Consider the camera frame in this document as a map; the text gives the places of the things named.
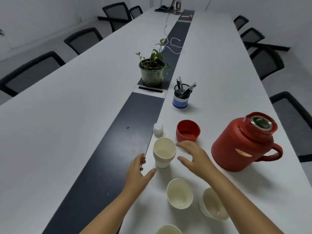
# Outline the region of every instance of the hand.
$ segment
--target hand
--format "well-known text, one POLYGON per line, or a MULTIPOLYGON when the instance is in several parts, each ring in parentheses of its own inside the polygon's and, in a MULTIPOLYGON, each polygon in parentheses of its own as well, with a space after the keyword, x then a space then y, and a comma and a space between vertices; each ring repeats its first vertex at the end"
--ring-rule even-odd
POLYGON ((123 192, 127 193, 127 195, 132 195, 134 199, 137 199, 140 196, 157 171, 157 169, 154 168, 143 176, 141 173, 143 168, 140 168, 140 165, 145 163, 144 153, 141 153, 131 162, 128 170, 123 192))
POLYGON ((185 157, 177 157, 178 160, 186 166, 192 173, 201 179, 207 181, 212 173, 218 171, 208 157, 205 150, 192 141, 182 141, 176 144, 178 147, 185 149, 193 157, 192 161, 187 160, 185 157))

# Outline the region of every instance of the left hand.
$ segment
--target left hand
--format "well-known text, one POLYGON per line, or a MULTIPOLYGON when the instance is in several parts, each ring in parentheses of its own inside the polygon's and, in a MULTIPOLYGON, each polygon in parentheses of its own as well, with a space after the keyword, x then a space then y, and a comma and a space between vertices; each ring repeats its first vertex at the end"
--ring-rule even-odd
POLYGON ((153 168, 145 176, 142 175, 140 165, 145 164, 144 153, 139 154, 130 164, 126 184, 124 185, 123 192, 128 195, 133 195, 135 199, 139 197, 142 191, 145 189, 149 181, 155 175, 157 169, 153 168))

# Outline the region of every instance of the black mesh chair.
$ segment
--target black mesh chair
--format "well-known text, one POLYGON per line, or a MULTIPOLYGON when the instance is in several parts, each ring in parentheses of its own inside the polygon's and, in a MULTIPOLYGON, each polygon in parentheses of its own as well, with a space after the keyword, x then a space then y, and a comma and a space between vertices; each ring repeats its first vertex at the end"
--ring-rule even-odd
POLYGON ((250 58, 260 80, 284 68, 279 54, 268 46, 259 47, 250 55, 250 58))
POLYGON ((312 161, 311 115, 289 92, 278 93, 270 100, 299 161, 312 161))
POLYGON ((111 4, 109 6, 103 7, 102 10, 109 18, 113 32, 120 29, 132 20, 128 7, 124 2, 111 4))
POLYGON ((262 35, 262 33, 257 31, 255 28, 250 28, 241 34, 241 39, 243 42, 257 43, 264 38, 265 37, 262 35))
POLYGON ((0 80, 0 90, 14 97, 37 83, 65 62, 54 51, 43 54, 0 80))
POLYGON ((132 8, 130 8, 129 11, 130 11, 133 19, 135 19, 136 17, 139 17, 140 15, 143 14, 143 11, 142 11, 140 6, 132 7, 132 8))
POLYGON ((249 22, 248 19, 246 19, 244 16, 239 15, 235 18, 234 24, 237 28, 237 30, 240 30, 245 24, 249 22))
POLYGON ((94 28, 80 30, 64 40, 78 55, 103 40, 99 31, 94 28))

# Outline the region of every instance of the thermos mouth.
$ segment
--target thermos mouth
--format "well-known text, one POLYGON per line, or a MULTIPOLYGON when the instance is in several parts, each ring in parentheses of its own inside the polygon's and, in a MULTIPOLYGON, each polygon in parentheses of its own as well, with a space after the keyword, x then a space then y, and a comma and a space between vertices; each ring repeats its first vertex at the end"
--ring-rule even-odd
POLYGON ((273 127, 272 122, 262 116, 252 116, 250 121, 255 127, 261 130, 269 131, 273 127))

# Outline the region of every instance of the white bottle cap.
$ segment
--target white bottle cap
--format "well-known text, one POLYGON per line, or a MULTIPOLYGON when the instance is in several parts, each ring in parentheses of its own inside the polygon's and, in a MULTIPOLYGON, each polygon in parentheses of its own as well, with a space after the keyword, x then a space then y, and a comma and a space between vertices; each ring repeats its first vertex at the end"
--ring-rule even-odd
POLYGON ((154 133, 155 133, 155 135, 161 135, 163 133, 163 124, 155 123, 154 124, 154 133))

